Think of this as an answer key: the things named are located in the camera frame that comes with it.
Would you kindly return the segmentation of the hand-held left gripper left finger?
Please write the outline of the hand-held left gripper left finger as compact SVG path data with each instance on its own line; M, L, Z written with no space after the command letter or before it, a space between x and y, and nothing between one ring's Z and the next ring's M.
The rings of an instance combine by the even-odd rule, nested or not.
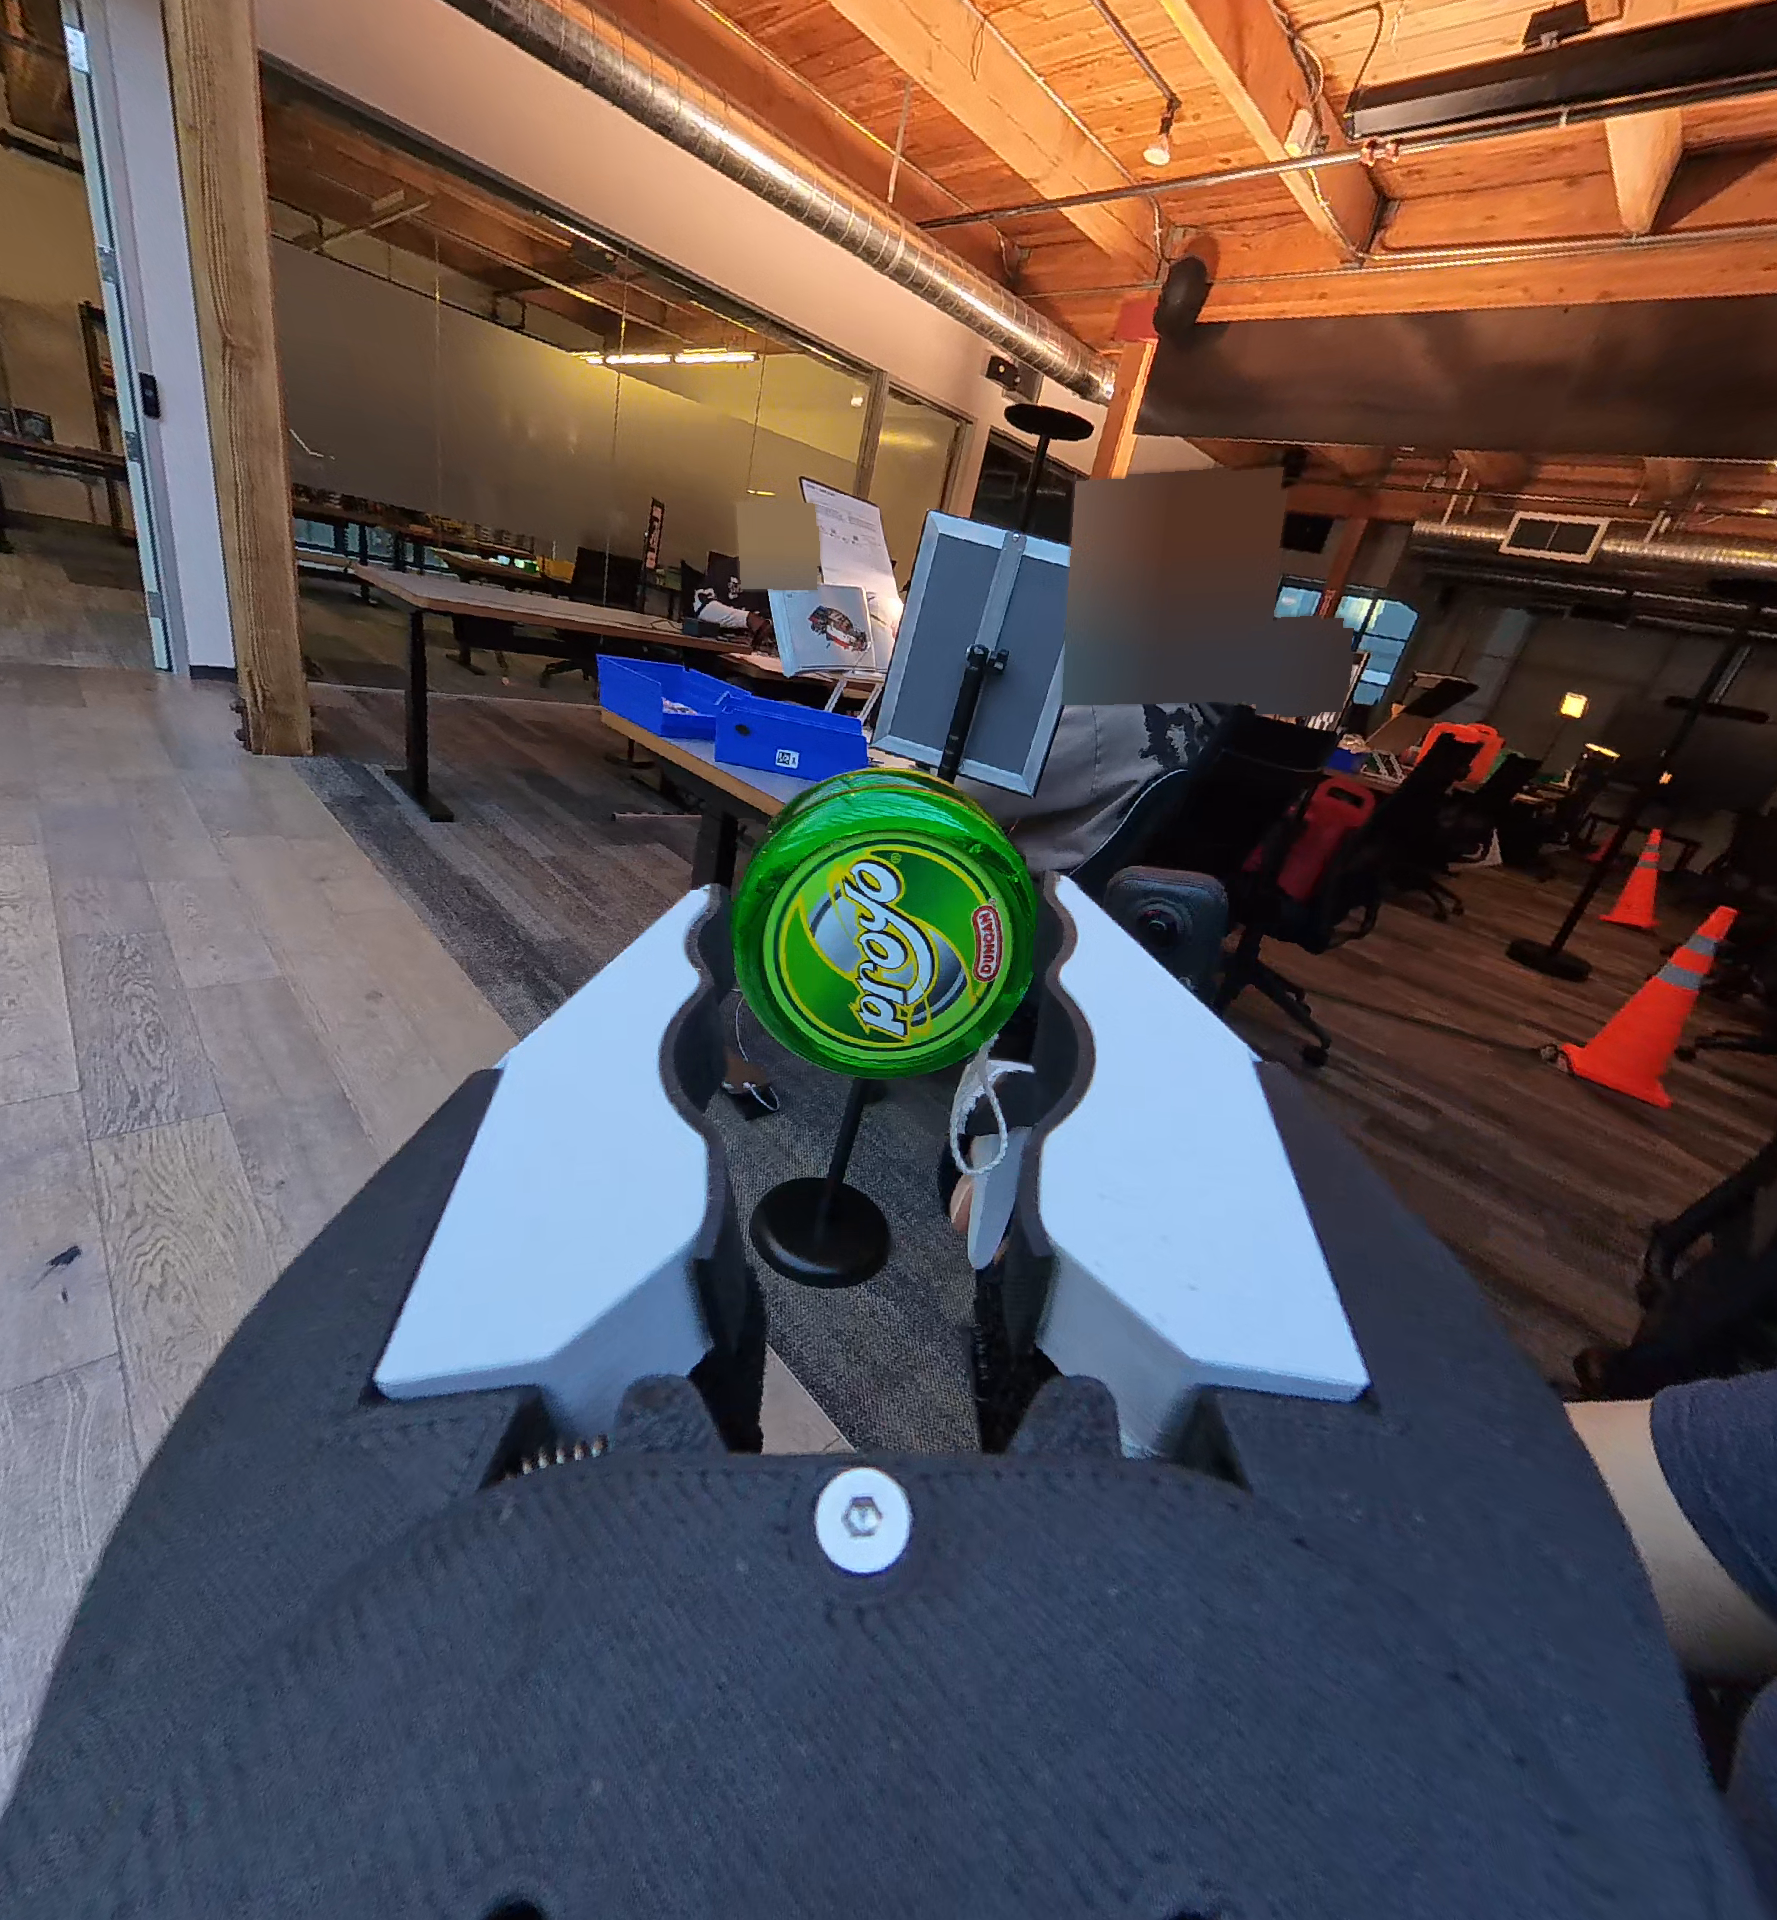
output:
M730 961L698 886L499 1063L375 1367L393 1403L523 1386L578 1438L645 1377L698 1377L760 1446L763 1308L708 1122Z

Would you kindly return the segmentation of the black round top stand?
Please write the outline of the black round top stand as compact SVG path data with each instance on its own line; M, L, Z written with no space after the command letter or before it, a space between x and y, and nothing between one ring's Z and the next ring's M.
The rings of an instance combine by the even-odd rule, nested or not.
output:
M1086 442L1096 426L1078 413L1040 401L1013 401L1004 408L1002 420L1021 435L1034 437L1017 522L1017 532L1026 536L1030 534L1049 444Z

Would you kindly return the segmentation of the long wooden desk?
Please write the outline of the long wooden desk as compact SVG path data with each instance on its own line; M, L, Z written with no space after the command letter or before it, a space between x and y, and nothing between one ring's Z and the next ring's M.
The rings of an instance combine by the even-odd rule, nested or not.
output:
M446 824L453 813L430 785L430 647L426 622L437 617L451 625L460 653L509 650L545 658L550 664L586 664L600 644L668 647L701 658L728 658L740 648L740 636L710 639L683 635L680 622L656 621L624 610L604 610L550 597L536 591L488 583L455 581L449 575L403 571L376 564L348 564L346 580L358 581L383 599L405 610L405 766L387 770L422 813Z

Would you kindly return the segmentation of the wooden support post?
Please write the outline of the wooden support post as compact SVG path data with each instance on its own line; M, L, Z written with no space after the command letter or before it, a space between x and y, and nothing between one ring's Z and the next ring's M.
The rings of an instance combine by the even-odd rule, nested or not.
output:
M309 756L254 8L161 5L246 745Z

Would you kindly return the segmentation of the blue plastic bin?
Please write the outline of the blue plastic bin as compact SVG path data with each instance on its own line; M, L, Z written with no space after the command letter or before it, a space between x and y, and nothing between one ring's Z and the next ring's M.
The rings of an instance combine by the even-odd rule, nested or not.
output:
M712 742L736 688L669 661L596 658L600 707L652 737Z

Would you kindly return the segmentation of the white poster board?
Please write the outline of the white poster board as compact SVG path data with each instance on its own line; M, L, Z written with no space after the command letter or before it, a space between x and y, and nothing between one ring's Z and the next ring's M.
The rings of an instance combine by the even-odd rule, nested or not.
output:
M812 476L801 476L801 492L817 522L821 581L896 599L894 560L875 503Z

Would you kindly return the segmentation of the wooden top desk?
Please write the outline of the wooden top desk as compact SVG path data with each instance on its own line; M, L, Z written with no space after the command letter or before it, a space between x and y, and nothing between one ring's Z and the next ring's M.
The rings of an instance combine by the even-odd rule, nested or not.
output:
M691 862L694 884L735 886L739 839L750 833L760 842L774 817L805 796L815 783L766 776L755 770L714 764L712 742L664 738L601 711L601 723L628 742L641 745L680 795L698 805L698 844Z

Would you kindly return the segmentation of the blue bin with label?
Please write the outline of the blue bin with label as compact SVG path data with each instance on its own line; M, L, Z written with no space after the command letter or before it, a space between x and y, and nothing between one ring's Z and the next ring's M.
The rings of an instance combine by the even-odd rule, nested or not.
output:
M811 783L870 767L858 719L745 692L730 692L714 717L712 756L718 766Z

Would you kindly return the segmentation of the silver ventilation duct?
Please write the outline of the silver ventilation duct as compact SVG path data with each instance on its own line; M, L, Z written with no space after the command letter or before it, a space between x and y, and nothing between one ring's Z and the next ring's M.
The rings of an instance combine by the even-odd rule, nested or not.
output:
M1654 532L1604 515L1508 514L1418 519L1408 552L1427 560L1506 563L1558 577L1777 587L1777 540Z
M1021 367L1086 401L1114 397L1115 371L1092 348L604 14L545 3L459 3L456 10Z

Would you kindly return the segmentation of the black ceiling heater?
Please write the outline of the black ceiling heater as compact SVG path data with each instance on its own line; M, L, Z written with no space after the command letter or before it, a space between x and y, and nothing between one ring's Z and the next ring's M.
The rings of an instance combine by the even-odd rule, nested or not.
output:
M1441 130L1497 116L1704 98L1777 81L1777 3L1672 14L1623 33L1366 86L1344 114L1356 139Z

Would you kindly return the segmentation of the red back office chair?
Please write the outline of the red back office chair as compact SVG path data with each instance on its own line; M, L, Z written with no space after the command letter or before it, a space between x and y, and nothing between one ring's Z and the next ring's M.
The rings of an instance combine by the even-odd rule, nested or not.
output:
M1367 785L1338 776L1290 805L1242 864L1245 929L1315 953L1366 935L1378 913L1376 807Z

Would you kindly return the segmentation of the large orange traffic cone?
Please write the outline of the large orange traffic cone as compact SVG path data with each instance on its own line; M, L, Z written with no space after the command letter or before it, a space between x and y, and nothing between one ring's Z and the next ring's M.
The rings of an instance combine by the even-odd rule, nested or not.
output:
M1733 906L1717 906L1590 1041L1552 1046L1548 1060L1598 1088L1668 1109L1668 1063L1733 920Z

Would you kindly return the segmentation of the grey sign board stand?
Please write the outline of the grey sign board stand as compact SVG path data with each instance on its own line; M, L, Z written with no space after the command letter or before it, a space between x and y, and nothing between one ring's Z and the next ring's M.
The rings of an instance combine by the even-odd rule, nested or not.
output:
M874 745L905 767L958 785L1031 795L1063 712L1068 546L932 515L875 708ZM782 1277L847 1287L874 1277L892 1237L881 1207L846 1179L870 1084L847 1081L827 1171L772 1187L750 1240Z

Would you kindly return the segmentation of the person's right forearm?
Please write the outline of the person's right forearm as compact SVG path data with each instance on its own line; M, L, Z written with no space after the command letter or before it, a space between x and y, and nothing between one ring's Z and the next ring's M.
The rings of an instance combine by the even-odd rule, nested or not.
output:
M1777 1372L1566 1415L1679 1661L1706 1678L1777 1675Z

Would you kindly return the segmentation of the green yoyo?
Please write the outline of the green yoyo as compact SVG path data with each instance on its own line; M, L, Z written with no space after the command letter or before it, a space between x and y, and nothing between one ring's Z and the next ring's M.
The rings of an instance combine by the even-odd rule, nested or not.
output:
M856 1079L987 1047L1034 976L1040 893L994 818L899 770L788 802L732 899L736 987L772 1039Z

